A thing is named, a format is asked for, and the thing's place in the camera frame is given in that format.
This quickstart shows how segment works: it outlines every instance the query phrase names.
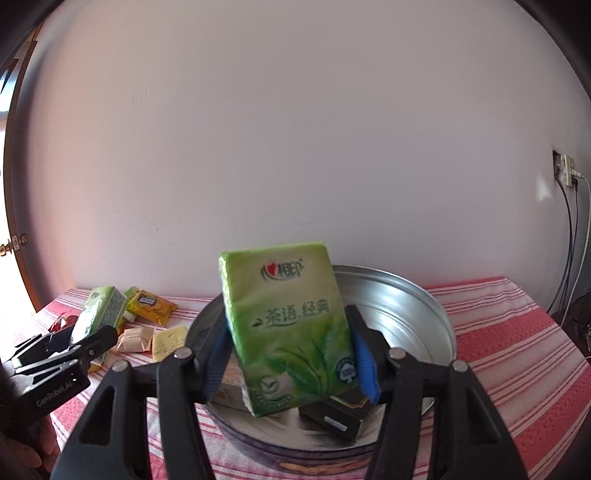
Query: red striped tablecloth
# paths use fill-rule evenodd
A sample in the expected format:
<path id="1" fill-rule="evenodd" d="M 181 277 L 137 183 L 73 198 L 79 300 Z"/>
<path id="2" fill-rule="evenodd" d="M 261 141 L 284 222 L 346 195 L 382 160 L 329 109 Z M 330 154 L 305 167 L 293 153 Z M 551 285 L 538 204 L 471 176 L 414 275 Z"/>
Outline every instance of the red striped tablecloth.
<path id="1" fill-rule="evenodd" d="M 446 309 L 457 335 L 458 358 L 470 363 L 499 409 L 530 478 L 543 480 L 579 431 L 589 410 L 591 368 L 552 319 L 506 278 L 429 291 Z M 32 322 L 23 327 L 19 337 L 46 332 L 58 316 L 77 314 L 88 293 L 88 290 L 67 291 L 37 313 Z M 170 299 L 179 309 L 168 327 L 189 325 L 210 300 Z M 147 354 L 111 353 L 109 364 L 120 356 L 134 366 L 151 361 Z M 105 372 L 91 374 L 92 385 L 52 414 L 60 446 L 64 445 Z M 197 413 L 213 470 L 219 479 L 319 478 L 273 471 L 250 460 L 223 437 L 203 408 L 197 406 Z M 427 477 L 432 424 L 432 416 L 423 421 L 415 479 Z M 165 480 L 155 399 L 148 400 L 148 437 L 154 480 Z M 362 479 L 364 473 L 356 471 L 330 478 L 357 480 Z"/>

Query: door hinge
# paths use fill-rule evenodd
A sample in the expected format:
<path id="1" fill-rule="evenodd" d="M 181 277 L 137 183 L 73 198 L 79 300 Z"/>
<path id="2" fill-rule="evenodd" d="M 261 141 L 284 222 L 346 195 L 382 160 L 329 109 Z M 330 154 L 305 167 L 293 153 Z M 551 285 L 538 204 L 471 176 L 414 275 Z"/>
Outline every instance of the door hinge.
<path id="1" fill-rule="evenodd" d="M 7 240 L 6 244 L 0 245 L 0 257 L 5 257 L 7 253 L 12 253 L 14 250 L 19 250 L 29 243 L 29 237 L 26 233 L 21 233 L 19 236 L 13 235 L 12 240 Z"/>

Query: round metal container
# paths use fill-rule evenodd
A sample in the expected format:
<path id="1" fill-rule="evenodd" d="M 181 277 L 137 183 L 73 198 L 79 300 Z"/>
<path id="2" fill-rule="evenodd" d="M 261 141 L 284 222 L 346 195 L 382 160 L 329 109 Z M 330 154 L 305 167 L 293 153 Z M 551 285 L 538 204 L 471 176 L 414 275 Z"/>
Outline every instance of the round metal container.
<path id="1" fill-rule="evenodd" d="M 379 330 L 390 347 L 400 347 L 423 362 L 448 365 L 456 358 L 456 337 L 445 310 L 421 287 L 402 277 L 364 267 L 335 265 L 345 304 L 355 304 L 369 327 Z M 221 296 L 197 317 L 218 316 Z M 423 400 L 423 413 L 433 404 Z M 208 404 L 207 409 L 226 438 L 257 462 L 291 473 L 329 475 L 366 466 L 384 415 L 376 407 L 364 420 L 358 438 L 347 442 L 296 408 L 256 419 L 234 408 Z"/>

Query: black box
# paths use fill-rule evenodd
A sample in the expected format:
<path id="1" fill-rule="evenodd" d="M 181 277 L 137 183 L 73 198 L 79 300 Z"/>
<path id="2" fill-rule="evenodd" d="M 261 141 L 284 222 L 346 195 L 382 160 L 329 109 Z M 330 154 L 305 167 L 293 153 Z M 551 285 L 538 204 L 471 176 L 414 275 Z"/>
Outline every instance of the black box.
<path id="1" fill-rule="evenodd" d="M 300 415 L 352 442 L 373 406 L 361 389 L 355 387 L 326 400 L 304 405 L 299 410 Z"/>

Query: green tissue pack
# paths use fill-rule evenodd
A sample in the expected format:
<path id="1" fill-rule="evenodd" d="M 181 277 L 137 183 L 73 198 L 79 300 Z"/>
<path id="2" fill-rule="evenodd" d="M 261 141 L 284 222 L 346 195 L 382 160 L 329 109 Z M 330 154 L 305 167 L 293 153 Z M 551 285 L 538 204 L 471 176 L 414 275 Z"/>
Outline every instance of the green tissue pack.
<path id="1" fill-rule="evenodd" d="M 226 316 L 256 417 L 355 386 L 349 325 L 322 243 L 223 253 Z"/>
<path id="2" fill-rule="evenodd" d="M 126 306 L 127 298 L 115 287 L 93 288 L 74 325 L 70 344 L 78 343 L 105 325 L 119 329 Z M 108 352 L 105 352 L 98 359 L 101 365 L 104 364 L 107 354 Z"/>

